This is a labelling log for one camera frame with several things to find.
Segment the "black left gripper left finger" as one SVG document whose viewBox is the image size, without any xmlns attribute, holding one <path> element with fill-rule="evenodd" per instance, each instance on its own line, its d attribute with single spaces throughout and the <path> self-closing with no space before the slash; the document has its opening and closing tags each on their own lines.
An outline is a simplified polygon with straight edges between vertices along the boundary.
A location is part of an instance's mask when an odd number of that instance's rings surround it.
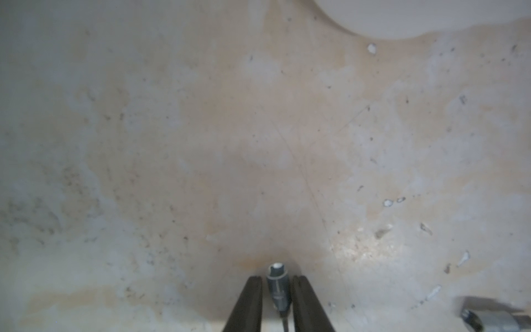
<svg viewBox="0 0 531 332">
<path fill-rule="evenodd" d="M 260 332 L 263 311 L 263 280 L 248 278 L 223 332 Z"/>
</svg>

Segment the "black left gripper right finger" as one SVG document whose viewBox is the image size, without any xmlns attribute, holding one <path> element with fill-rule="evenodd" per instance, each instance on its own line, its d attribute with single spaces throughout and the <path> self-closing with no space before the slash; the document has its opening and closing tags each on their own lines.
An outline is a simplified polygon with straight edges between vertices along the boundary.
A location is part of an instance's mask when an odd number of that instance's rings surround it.
<svg viewBox="0 0 531 332">
<path fill-rule="evenodd" d="M 293 277 L 291 294 L 296 332 L 335 332 L 306 276 L 296 275 Z"/>
</svg>

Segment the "chrome bit row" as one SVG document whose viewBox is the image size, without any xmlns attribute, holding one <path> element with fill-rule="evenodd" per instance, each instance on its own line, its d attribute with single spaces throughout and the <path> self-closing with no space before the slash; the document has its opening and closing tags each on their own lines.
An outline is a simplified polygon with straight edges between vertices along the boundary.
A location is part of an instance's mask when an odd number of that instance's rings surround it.
<svg viewBox="0 0 531 332">
<path fill-rule="evenodd" d="M 515 315 L 507 311 L 474 311 L 464 309 L 460 316 L 469 331 L 530 331 L 530 316 L 528 315 Z"/>
</svg>

